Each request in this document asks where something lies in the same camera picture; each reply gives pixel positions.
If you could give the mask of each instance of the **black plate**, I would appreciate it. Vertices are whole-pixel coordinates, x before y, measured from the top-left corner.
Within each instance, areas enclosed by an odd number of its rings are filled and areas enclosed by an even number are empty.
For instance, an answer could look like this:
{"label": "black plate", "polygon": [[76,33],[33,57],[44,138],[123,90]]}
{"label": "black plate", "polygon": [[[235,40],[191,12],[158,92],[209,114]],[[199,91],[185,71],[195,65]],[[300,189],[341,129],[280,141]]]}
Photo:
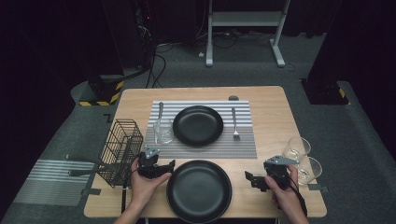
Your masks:
{"label": "black plate", "polygon": [[219,138],[223,131],[223,120],[216,110],[203,105],[194,105],[176,115],[173,130],[180,142],[200,147]]}
{"label": "black plate", "polygon": [[189,223],[209,223],[227,210],[231,182],[211,161],[188,161],[172,174],[166,188],[168,203],[176,216]]}

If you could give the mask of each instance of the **clear drinking glass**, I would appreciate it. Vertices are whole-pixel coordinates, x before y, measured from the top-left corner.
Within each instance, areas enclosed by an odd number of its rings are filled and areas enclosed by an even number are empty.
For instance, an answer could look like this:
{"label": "clear drinking glass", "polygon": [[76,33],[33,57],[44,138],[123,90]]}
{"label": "clear drinking glass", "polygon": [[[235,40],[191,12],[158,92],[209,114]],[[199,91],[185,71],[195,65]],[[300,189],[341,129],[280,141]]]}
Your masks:
{"label": "clear drinking glass", "polygon": [[322,173],[320,163],[312,157],[305,157],[297,165],[298,183],[307,185],[312,180],[318,178]]}
{"label": "clear drinking glass", "polygon": [[173,122],[170,119],[157,119],[153,124],[156,144],[168,144],[173,141]]}
{"label": "clear drinking glass", "polygon": [[300,161],[311,151],[311,145],[302,137],[292,137],[285,150],[283,156],[295,161]]}

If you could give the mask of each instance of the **human hand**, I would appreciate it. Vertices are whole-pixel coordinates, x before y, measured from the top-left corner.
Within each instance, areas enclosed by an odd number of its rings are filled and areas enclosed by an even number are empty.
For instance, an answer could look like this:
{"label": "human hand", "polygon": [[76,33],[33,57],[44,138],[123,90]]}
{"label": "human hand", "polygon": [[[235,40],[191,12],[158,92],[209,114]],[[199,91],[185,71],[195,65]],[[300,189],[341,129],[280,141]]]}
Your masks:
{"label": "human hand", "polygon": [[137,158],[132,163],[131,169],[133,171],[131,181],[132,181],[132,200],[131,203],[146,205],[154,194],[156,188],[160,186],[163,182],[169,179],[172,175],[171,173],[166,173],[158,178],[148,179],[137,172],[137,164],[139,159]]}
{"label": "human hand", "polygon": [[[288,170],[290,170],[290,185],[294,188],[298,188],[297,169],[292,165],[288,165]],[[291,188],[281,189],[279,185],[275,182],[275,180],[269,175],[265,176],[264,178],[268,187],[273,192],[272,203],[282,209],[289,221],[291,223],[299,224],[308,223],[308,219],[303,212],[303,208],[300,205],[300,201],[296,193]]]}
{"label": "human hand", "polygon": [[132,163],[132,199],[126,210],[119,216],[115,224],[136,223],[142,214],[144,208],[151,200],[155,189],[165,182],[172,174],[166,173],[155,179],[147,179],[140,176],[137,171],[137,163],[139,159],[136,158]]}

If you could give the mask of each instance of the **striped placemat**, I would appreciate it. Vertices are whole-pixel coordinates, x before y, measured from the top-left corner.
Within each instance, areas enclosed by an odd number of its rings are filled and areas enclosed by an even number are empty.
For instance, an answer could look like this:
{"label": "striped placemat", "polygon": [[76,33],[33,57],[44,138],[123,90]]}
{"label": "striped placemat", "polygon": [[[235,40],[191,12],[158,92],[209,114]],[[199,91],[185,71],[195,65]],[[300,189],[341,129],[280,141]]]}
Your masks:
{"label": "striped placemat", "polygon": [[90,176],[70,176],[68,171],[92,167],[85,161],[38,160],[14,203],[77,206]]}
{"label": "striped placemat", "polygon": [[[216,110],[222,117],[224,129],[217,141],[203,147],[189,147],[176,138],[170,144],[155,145],[152,125],[158,118],[159,102],[154,101],[148,121],[145,145],[161,150],[160,157],[165,159],[257,159],[248,101],[163,101],[163,119],[173,120],[184,108],[205,105]],[[233,140],[233,114],[235,108],[236,127],[240,141]]]}

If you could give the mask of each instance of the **black wire basket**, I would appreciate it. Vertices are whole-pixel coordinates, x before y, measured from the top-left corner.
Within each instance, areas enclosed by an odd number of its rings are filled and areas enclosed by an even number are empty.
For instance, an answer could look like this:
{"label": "black wire basket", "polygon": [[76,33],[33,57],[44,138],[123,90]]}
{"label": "black wire basket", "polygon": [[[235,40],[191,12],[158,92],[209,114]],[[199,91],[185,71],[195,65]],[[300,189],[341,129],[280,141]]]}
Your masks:
{"label": "black wire basket", "polygon": [[114,167],[104,169],[97,174],[112,188],[131,187],[131,164],[139,154],[143,144],[143,135],[132,119],[116,119],[105,141],[101,160]]}

